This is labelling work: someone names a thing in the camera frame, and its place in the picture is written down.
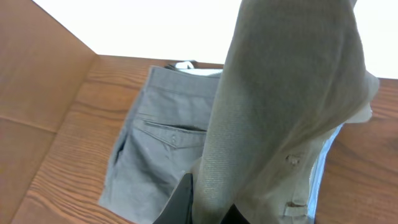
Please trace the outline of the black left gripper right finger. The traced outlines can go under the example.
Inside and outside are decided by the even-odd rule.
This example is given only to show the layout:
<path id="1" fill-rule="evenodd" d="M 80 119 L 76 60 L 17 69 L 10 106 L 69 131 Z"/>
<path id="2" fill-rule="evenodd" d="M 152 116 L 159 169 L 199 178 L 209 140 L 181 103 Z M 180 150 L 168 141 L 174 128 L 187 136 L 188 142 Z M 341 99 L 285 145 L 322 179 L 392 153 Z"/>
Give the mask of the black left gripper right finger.
<path id="1" fill-rule="evenodd" d="M 250 224 L 235 204 L 232 204 L 220 224 Z"/>

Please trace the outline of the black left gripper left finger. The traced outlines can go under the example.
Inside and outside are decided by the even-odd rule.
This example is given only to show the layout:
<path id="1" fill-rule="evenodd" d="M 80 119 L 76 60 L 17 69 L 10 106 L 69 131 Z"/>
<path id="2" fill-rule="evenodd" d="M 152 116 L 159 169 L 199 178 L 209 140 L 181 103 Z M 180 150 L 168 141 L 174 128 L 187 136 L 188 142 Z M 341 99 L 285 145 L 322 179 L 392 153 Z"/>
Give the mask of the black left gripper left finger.
<path id="1" fill-rule="evenodd" d="M 193 175 L 186 173 L 153 224 L 192 224 Z"/>

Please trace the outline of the khaki beige shorts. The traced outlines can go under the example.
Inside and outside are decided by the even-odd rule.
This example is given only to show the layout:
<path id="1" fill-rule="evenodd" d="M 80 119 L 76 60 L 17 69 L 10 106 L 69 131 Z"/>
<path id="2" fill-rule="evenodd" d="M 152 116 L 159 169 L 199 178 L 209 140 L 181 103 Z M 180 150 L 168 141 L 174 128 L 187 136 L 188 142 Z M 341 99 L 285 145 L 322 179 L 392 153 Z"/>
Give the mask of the khaki beige shorts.
<path id="1" fill-rule="evenodd" d="M 196 172 L 192 220 L 313 223 L 310 178 L 326 141 L 371 117 L 350 0 L 243 0 Z"/>

